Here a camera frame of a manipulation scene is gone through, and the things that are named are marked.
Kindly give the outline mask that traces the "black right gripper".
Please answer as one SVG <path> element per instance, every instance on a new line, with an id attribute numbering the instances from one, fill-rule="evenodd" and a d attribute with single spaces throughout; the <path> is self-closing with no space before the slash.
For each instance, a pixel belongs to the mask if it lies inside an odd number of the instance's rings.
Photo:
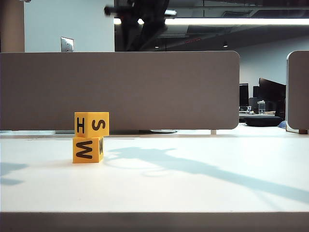
<path id="1" fill-rule="evenodd" d="M 138 34 L 138 18 L 161 18 L 144 21 L 140 35 L 135 39 L 135 51 L 143 49 L 156 36 L 163 33 L 167 27 L 165 19 L 174 19 L 176 10 L 168 9 L 169 0 L 119 0 L 114 6 L 106 5 L 106 16 L 120 17 L 124 50 L 128 50 Z"/>

